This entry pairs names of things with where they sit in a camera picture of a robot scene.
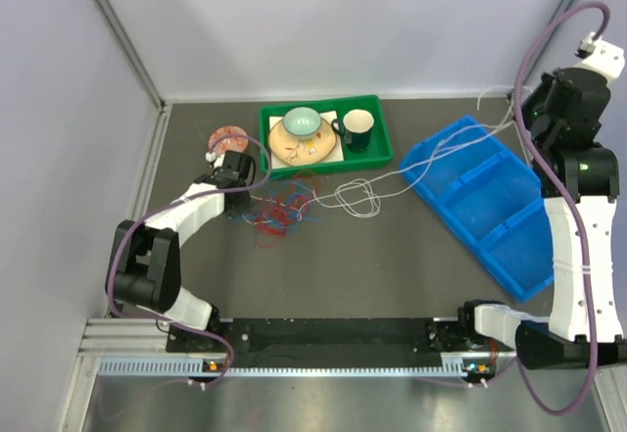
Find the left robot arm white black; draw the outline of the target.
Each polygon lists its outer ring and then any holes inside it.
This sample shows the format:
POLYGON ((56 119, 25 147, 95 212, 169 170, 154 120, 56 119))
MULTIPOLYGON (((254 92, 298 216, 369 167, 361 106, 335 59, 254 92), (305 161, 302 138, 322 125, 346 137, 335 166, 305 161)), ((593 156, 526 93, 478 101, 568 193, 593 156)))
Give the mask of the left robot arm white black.
POLYGON ((116 229, 105 291, 122 304, 188 328, 201 350, 221 341, 219 310, 182 285, 181 248, 206 223, 222 215, 239 215, 251 204, 249 185, 254 159, 227 151, 212 170, 142 222, 125 220, 116 229))

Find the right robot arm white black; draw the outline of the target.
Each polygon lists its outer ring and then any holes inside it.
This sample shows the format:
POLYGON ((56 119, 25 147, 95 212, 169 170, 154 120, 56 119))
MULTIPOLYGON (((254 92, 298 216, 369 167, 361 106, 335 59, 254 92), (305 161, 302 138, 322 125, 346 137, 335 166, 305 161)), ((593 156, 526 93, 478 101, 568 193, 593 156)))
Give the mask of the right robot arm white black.
POLYGON ((543 74, 521 108, 536 148, 576 203, 589 247, 582 261, 581 236, 570 209, 540 166, 541 195, 553 239, 554 298, 549 318, 500 303, 467 302, 460 308, 459 341, 468 349, 491 339, 516 351, 528 369, 586 368, 590 333, 597 333, 598 364, 623 365, 626 341, 613 296, 611 229, 619 195, 615 154, 596 140, 610 99, 610 80, 583 68, 543 74))

